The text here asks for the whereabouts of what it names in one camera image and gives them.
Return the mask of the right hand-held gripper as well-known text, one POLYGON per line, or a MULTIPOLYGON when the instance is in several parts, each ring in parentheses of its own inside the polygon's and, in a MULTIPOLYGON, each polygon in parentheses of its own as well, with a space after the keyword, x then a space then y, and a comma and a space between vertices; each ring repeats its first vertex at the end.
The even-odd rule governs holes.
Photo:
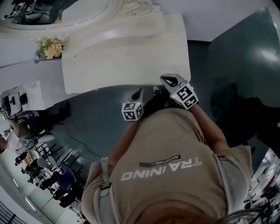
POLYGON ((164 74, 160 77, 160 80, 166 90, 170 93, 170 98, 186 110, 189 110, 195 104, 199 103, 194 88, 190 83, 185 83, 185 79, 179 74, 164 74))

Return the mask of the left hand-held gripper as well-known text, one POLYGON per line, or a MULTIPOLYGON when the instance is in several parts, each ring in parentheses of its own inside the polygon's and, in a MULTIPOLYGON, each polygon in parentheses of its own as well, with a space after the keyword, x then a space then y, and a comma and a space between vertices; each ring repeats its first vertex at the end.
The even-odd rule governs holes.
POLYGON ((125 121, 138 121, 144 113, 144 89, 140 88, 122 104, 122 115, 125 121))

